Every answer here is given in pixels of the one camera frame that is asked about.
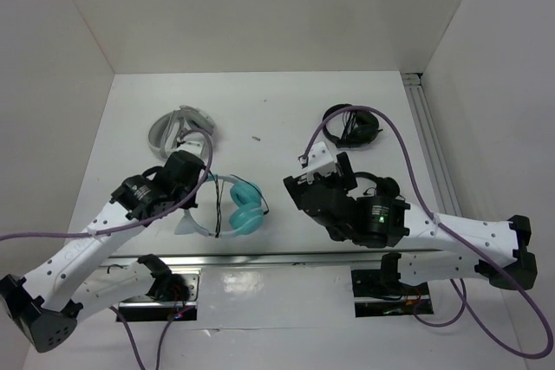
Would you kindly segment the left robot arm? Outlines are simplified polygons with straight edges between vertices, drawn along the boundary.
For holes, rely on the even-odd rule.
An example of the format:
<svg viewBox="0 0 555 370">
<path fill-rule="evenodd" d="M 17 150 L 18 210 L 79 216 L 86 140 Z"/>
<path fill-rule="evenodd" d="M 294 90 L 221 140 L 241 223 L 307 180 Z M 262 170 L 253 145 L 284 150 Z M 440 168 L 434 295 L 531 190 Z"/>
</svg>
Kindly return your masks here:
<svg viewBox="0 0 555 370">
<path fill-rule="evenodd" d="M 153 221 L 196 205 L 206 164 L 186 151 L 163 166 L 125 179 L 81 233 L 37 268 L 1 280 L 1 304 L 38 353 L 60 346 L 77 325 L 134 296 L 153 300 L 185 294 L 186 286 L 156 255 L 140 256 L 94 278 L 98 267 Z"/>
</svg>

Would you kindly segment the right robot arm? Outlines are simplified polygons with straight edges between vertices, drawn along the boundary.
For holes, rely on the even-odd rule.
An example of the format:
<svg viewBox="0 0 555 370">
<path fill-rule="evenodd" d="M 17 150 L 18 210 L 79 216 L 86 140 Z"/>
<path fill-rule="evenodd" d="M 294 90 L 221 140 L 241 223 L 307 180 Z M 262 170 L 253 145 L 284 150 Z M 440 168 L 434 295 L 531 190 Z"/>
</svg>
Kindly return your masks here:
<svg viewBox="0 0 555 370">
<path fill-rule="evenodd" d="M 528 217 L 487 222 L 446 214 L 429 214 L 399 198 L 397 185 L 365 172 L 375 182 L 372 196 L 353 198 L 360 173 L 349 157 L 323 154 L 314 170 L 284 179 L 294 205 L 327 230 L 330 239 L 363 248 L 385 249 L 378 282 L 389 294 L 424 282 L 465 277 L 487 280 L 498 289 L 532 289 L 536 258 L 528 249 Z"/>
</svg>

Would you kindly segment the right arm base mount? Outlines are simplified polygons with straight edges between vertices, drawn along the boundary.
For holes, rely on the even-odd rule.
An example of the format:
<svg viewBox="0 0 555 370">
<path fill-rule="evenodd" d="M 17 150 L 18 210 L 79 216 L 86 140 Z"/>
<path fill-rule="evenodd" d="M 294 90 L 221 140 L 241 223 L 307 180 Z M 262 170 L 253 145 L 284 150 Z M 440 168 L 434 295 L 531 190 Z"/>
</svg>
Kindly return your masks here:
<svg viewBox="0 0 555 370">
<path fill-rule="evenodd" d="M 402 283 L 383 284 L 377 269 L 351 270 L 356 318 L 434 313 L 426 283 L 413 287 Z"/>
</svg>

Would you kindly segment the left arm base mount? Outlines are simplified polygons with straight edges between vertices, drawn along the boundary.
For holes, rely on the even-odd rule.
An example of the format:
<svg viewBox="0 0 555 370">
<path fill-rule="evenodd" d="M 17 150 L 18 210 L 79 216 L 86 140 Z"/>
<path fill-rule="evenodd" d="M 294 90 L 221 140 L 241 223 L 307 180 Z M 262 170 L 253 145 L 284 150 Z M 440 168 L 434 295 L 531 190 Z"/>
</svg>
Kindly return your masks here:
<svg viewBox="0 0 555 370">
<path fill-rule="evenodd" d="M 200 270 L 177 268 L 168 289 L 162 295 L 140 295 L 117 305 L 120 314 L 129 322 L 196 321 Z"/>
</svg>

